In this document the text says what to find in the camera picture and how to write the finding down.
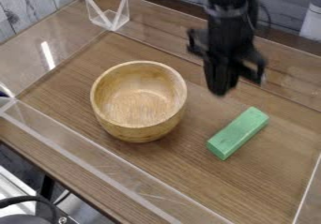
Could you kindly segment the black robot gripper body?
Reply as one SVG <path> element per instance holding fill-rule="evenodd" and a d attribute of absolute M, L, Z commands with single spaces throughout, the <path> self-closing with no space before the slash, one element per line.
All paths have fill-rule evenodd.
<path fill-rule="evenodd" d="M 187 50 L 203 61 L 207 56 L 226 58 L 234 62 L 237 68 L 237 57 L 261 54 L 253 45 L 258 10 L 256 8 L 230 10 L 207 8 L 206 12 L 209 14 L 207 28 L 191 28 L 187 31 Z M 250 62 L 245 62 L 245 65 L 256 68 Z"/>

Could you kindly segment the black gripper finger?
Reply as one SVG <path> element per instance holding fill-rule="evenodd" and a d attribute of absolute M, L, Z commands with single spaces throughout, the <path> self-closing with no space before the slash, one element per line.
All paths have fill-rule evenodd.
<path fill-rule="evenodd" d="M 223 97 L 236 87 L 240 79 L 234 62 L 218 56 L 207 56 L 203 61 L 203 69 L 211 93 Z"/>
<path fill-rule="evenodd" d="M 266 60 L 261 54 L 252 54 L 249 57 L 237 57 L 236 61 L 237 70 L 240 75 L 250 82 L 261 85 L 265 80 L 265 68 Z M 245 65 L 245 62 L 250 62 L 256 65 L 256 68 L 250 68 Z"/>

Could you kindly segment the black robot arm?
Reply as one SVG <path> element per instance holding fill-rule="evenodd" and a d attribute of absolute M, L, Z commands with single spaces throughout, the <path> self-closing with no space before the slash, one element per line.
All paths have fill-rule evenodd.
<path fill-rule="evenodd" d="M 207 27 L 187 31 L 187 50 L 203 59 L 207 87 L 219 97 L 241 77 L 264 81 L 268 61 L 253 44 L 258 9 L 258 0 L 209 0 Z"/>

